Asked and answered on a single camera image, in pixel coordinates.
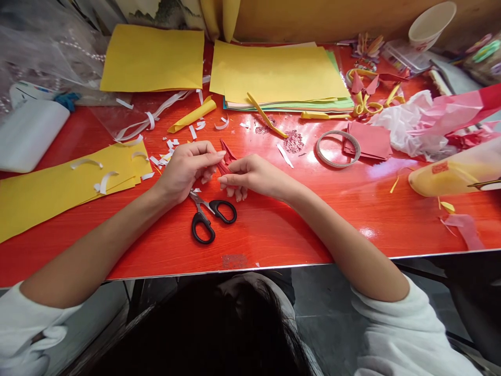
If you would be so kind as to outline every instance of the wall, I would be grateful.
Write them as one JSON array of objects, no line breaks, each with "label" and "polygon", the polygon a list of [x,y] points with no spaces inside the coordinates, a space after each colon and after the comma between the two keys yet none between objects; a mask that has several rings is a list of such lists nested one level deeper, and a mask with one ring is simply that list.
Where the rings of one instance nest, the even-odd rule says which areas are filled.
[{"label": "wall", "polygon": [[[259,42],[332,42],[361,31],[406,38],[426,9],[443,0],[241,0],[234,38]],[[470,45],[501,29],[501,1],[456,0],[458,11],[437,45]]]}]

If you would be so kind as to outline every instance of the plastic container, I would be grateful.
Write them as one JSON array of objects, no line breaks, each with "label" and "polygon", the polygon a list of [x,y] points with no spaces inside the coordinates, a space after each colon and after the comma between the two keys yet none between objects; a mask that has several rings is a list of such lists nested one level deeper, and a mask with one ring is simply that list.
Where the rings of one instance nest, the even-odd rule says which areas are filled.
[{"label": "plastic container", "polygon": [[409,184],[425,197],[501,189],[501,137],[411,172]]},{"label": "plastic container", "polygon": [[68,117],[68,109],[57,102],[24,102],[0,125],[0,170],[33,171]]},{"label": "plastic container", "polygon": [[442,31],[456,15],[454,2],[437,4],[422,13],[409,29],[409,42],[417,51],[424,52],[435,44]]},{"label": "plastic container", "polygon": [[400,73],[409,68],[412,76],[416,76],[431,67],[431,56],[424,52],[417,52],[407,42],[401,39],[387,42],[381,52],[391,65]]}]

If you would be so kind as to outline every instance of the tape roll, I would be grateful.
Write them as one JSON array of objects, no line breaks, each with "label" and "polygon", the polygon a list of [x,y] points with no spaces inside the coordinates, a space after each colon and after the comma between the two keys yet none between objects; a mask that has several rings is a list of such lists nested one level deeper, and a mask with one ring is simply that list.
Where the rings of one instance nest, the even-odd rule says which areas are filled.
[{"label": "tape roll", "polygon": [[[347,138],[353,144],[353,147],[355,148],[355,157],[353,157],[353,159],[351,160],[350,163],[346,163],[346,164],[334,163],[334,162],[331,162],[330,160],[328,160],[326,157],[324,157],[324,155],[320,151],[320,141],[322,141],[322,139],[325,136],[328,136],[330,134],[341,135],[344,138]],[[358,161],[358,159],[360,158],[360,153],[361,153],[360,144],[356,140],[356,138],[353,137],[351,134],[343,132],[343,131],[328,131],[328,132],[322,134],[322,136],[320,136],[320,138],[317,141],[316,150],[317,150],[317,155],[319,156],[319,158],[323,162],[325,162],[329,166],[336,167],[336,168],[345,168],[345,167],[351,166],[352,164],[354,164],[355,162]]]}]

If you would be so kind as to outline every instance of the stack of yellow paper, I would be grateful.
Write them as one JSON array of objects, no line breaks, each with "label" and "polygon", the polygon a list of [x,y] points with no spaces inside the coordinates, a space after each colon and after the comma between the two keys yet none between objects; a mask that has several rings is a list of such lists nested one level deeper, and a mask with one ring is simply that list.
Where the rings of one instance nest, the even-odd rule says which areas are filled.
[{"label": "stack of yellow paper", "polygon": [[104,196],[94,185],[111,171],[117,174],[108,179],[106,194],[134,187],[141,182],[141,176],[152,172],[146,155],[143,142],[132,146],[114,144],[58,166],[0,180],[0,243]]},{"label": "stack of yellow paper", "polygon": [[323,47],[245,47],[220,41],[214,47],[210,91],[224,95],[231,109],[251,109],[248,92],[267,109],[294,102],[301,110],[316,110],[319,103],[350,98]]},{"label": "stack of yellow paper", "polygon": [[204,32],[117,25],[106,52],[102,91],[201,89]]}]

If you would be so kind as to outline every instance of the black scissors handle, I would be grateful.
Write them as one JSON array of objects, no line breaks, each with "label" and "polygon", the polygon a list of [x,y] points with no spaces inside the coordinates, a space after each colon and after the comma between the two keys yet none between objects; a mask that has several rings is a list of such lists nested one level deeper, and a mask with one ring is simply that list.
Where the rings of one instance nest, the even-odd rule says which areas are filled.
[{"label": "black scissors handle", "polygon": [[[203,240],[201,239],[198,234],[197,234],[197,224],[199,223],[202,223],[204,224],[204,227],[207,229],[207,231],[210,233],[210,238],[209,240]],[[192,235],[193,237],[197,240],[197,242],[199,243],[202,243],[202,244],[210,244],[214,241],[214,239],[216,238],[216,233],[214,232],[214,230],[212,229],[212,227],[210,226],[210,220],[208,220],[207,218],[205,218],[201,213],[197,212],[194,216],[193,216],[193,220],[192,220]]]},{"label": "black scissors handle", "polygon": [[[226,205],[228,208],[231,209],[233,212],[233,218],[232,219],[226,219],[223,213],[219,211],[219,206],[220,205]],[[236,221],[236,209],[235,207],[230,204],[228,201],[225,200],[212,200],[209,203],[209,207],[214,211],[214,215],[218,218],[221,218],[221,220],[226,223],[227,225],[230,225]]]}]

